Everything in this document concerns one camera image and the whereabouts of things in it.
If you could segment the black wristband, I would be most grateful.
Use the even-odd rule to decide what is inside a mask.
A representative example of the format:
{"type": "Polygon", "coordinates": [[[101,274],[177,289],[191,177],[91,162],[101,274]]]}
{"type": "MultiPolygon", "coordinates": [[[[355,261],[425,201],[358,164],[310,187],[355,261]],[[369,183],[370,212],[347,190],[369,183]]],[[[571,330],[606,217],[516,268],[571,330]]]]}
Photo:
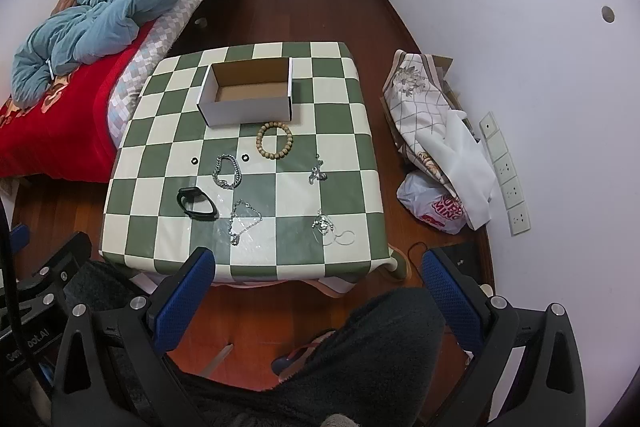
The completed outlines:
{"type": "Polygon", "coordinates": [[[197,186],[180,187],[177,204],[192,220],[212,222],[219,218],[219,211],[212,199],[197,186]]]}

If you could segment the white cardboard box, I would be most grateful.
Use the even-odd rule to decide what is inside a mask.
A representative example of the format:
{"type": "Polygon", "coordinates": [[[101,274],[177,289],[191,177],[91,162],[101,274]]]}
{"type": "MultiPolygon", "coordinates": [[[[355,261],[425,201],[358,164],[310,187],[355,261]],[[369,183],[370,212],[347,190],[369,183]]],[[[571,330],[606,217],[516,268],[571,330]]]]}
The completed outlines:
{"type": "Polygon", "coordinates": [[[293,66],[287,57],[209,65],[196,107],[209,128],[289,122],[293,66]]]}

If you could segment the black box on floor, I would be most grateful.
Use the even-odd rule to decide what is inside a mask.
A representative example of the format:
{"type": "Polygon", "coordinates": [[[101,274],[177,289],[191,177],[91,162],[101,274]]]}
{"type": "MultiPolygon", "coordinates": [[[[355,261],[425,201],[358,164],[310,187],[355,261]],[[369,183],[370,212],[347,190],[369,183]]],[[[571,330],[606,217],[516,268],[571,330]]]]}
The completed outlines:
{"type": "Polygon", "coordinates": [[[486,268],[485,258],[480,252],[480,246],[475,243],[465,242],[449,246],[435,247],[432,251],[445,255],[449,261],[467,277],[478,285],[494,287],[491,272],[486,268]]]}

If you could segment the dark trouser leg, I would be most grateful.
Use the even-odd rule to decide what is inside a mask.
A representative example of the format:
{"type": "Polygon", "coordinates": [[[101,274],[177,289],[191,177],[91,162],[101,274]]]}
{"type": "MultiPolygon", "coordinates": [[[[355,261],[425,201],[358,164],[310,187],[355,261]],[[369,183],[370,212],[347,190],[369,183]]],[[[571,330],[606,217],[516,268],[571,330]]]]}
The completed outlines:
{"type": "Polygon", "coordinates": [[[398,288],[352,312],[286,381],[264,391],[194,375],[183,386],[211,426],[411,426],[435,370],[444,319],[424,288],[398,288]]]}

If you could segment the white plastic shopping bag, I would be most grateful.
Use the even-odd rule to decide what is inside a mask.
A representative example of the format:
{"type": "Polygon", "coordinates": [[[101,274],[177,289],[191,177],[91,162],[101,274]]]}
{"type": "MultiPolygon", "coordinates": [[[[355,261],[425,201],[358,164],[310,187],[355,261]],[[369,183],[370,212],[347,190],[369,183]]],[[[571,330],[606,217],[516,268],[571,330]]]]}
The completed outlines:
{"type": "Polygon", "coordinates": [[[466,225],[460,202],[420,170],[407,174],[396,195],[413,217],[438,231],[456,235],[466,225]]]}

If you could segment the red bed blanket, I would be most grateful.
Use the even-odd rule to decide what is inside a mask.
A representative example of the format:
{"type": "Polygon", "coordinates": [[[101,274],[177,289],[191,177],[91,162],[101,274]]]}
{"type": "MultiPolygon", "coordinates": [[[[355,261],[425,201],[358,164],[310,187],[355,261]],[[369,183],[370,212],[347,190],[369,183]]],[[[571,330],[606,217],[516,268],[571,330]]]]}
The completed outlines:
{"type": "Polygon", "coordinates": [[[38,104],[1,107],[1,176],[44,174],[52,179],[105,183],[116,148],[108,133],[107,102],[115,83],[142,45],[152,23],[142,27],[122,53],[82,65],[58,78],[38,104]]]}

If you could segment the green white checkered tablecloth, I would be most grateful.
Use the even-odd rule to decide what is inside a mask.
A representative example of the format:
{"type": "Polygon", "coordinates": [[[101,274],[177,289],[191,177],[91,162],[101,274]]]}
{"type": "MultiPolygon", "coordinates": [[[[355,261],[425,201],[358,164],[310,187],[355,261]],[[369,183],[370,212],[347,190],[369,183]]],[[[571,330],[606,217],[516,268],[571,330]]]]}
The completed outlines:
{"type": "Polygon", "coordinates": [[[213,251],[219,284],[305,281],[348,293],[384,270],[407,274],[388,245],[367,109],[341,42],[225,46],[165,58],[146,80],[120,142],[99,251],[146,274],[175,273],[198,247],[213,251]],[[209,128],[196,107],[209,65],[287,57],[292,119],[280,127],[209,128]],[[197,186],[216,221],[177,204],[197,186]]]}

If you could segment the floral patterned cloth bag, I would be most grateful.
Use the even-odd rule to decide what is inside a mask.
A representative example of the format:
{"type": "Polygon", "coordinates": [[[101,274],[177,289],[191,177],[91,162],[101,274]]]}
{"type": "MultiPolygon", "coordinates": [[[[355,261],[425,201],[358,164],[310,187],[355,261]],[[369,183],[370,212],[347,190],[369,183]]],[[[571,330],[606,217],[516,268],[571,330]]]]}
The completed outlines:
{"type": "Polygon", "coordinates": [[[421,130],[444,136],[448,110],[462,109],[445,79],[453,61],[448,56],[397,50],[380,101],[396,150],[405,163],[457,197],[446,174],[416,139],[421,130]]]}

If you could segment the blue quilt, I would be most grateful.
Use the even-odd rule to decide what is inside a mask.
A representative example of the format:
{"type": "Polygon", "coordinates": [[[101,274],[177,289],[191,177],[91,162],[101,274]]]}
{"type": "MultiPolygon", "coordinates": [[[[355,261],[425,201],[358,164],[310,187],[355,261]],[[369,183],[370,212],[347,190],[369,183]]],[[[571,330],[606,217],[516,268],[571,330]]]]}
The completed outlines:
{"type": "Polygon", "coordinates": [[[19,108],[36,105],[56,77],[130,46],[140,28],[179,0],[75,0],[49,16],[17,48],[11,98],[19,108]]]}

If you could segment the checkered mattress sheet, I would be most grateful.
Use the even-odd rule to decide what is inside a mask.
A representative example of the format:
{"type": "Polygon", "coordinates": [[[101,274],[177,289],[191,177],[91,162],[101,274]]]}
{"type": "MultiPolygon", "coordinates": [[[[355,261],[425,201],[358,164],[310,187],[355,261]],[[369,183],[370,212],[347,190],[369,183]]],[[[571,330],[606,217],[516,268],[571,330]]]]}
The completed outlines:
{"type": "Polygon", "coordinates": [[[106,122],[115,147],[119,147],[127,124],[134,116],[141,90],[156,66],[186,28],[203,0],[178,0],[152,23],[142,45],[117,79],[107,102],[106,122]]]}

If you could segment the white wall socket strip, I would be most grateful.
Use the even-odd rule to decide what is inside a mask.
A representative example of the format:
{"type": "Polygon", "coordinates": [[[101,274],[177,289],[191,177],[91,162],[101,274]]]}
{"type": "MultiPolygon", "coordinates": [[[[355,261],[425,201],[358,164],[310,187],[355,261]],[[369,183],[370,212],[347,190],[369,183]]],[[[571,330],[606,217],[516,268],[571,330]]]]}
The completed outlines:
{"type": "Polygon", "coordinates": [[[480,121],[480,132],[497,176],[511,235],[517,236],[528,232],[530,220],[520,178],[509,147],[506,145],[506,139],[493,113],[488,112],[480,121]]]}

